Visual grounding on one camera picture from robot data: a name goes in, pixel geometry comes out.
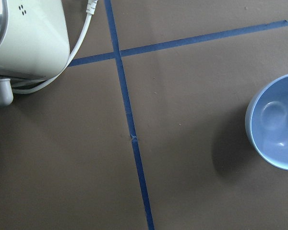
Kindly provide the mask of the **blue bowl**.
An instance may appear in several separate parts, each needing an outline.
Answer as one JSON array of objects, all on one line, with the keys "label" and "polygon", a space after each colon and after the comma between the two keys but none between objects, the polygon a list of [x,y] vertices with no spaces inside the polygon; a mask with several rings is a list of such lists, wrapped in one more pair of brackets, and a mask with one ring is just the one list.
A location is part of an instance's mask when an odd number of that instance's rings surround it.
[{"label": "blue bowl", "polygon": [[245,131],[265,161],[288,170],[288,74],[253,96],[245,114]]}]

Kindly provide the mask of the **white appliance box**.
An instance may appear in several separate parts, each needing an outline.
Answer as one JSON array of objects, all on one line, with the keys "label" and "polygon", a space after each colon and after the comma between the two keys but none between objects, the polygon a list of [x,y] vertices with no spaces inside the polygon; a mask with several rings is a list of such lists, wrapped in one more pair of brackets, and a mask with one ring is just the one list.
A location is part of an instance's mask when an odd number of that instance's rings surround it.
[{"label": "white appliance box", "polygon": [[70,44],[60,0],[0,0],[0,75],[50,79],[65,67]]}]

